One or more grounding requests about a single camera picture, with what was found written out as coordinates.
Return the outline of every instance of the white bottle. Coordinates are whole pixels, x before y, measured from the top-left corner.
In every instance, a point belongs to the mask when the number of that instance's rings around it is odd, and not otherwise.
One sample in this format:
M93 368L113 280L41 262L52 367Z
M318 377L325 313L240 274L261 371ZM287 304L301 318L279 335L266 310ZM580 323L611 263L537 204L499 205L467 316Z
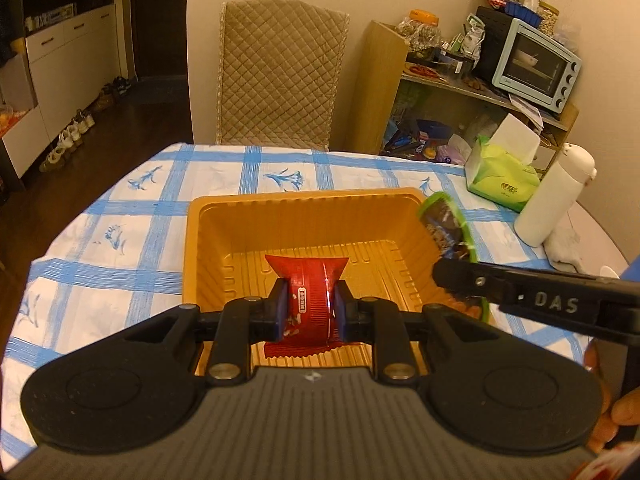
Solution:
M589 152L575 144L565 144L516 218L516 234L531 247L542 244L578 199L587 181L595 177L595 161Z

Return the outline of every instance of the plastic tray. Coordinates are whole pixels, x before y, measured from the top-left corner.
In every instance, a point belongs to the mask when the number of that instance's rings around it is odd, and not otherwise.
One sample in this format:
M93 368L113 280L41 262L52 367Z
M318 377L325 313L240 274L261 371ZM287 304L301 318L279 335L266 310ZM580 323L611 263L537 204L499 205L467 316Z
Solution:
M342 278L356 298L387 298L418 312L425 303L455 306L431 279L440 252L418 220L423 201L411 188L197 198L188 211L182 300L209 312L233 298L266 297L277 276L264 255L280 254L348 256ZM305 358L265 358L262 346L252 348L254 365L355 366L371 358L368 345Z

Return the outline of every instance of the oven window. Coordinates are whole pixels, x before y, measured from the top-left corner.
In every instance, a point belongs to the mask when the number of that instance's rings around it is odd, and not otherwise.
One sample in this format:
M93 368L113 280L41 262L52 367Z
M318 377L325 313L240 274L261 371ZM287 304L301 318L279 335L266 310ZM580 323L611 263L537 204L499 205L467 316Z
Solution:
M553 97L567 62L544 46L518 34L504 75Z

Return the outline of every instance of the green snack package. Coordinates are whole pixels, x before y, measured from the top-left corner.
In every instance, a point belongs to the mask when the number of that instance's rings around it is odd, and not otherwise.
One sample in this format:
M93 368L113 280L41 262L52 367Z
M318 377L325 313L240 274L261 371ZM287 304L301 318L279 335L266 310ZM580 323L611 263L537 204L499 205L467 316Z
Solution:
M465 164L466 188L476 195L520 212L540 185L536 170L496 144L478 137Z
M476 245L471 236L466 219L456 202L446 193L432 194L418 209L420 223L424 225L436 242L443 258L477 262ZM485 298L462 296L449 291L456 300L467 306L480 308L482 322L489 321L489 304Z

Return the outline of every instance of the blue checkered tablecloth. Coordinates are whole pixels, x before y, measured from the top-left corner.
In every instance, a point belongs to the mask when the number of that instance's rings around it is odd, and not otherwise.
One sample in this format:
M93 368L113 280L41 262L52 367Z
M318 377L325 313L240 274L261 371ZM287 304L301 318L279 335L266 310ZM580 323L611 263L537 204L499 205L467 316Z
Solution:
M56 357L180 303L187 208L205 195L315 189L443 190L468 220L479 259L549 269L542 248L513 232L516 213L466 190L464 169L354 153L175 144L102 195L31 266L4 354L0 459L10 468L34 441L20 412L29 375ZM494 308L498 325L581 361L587 338Z

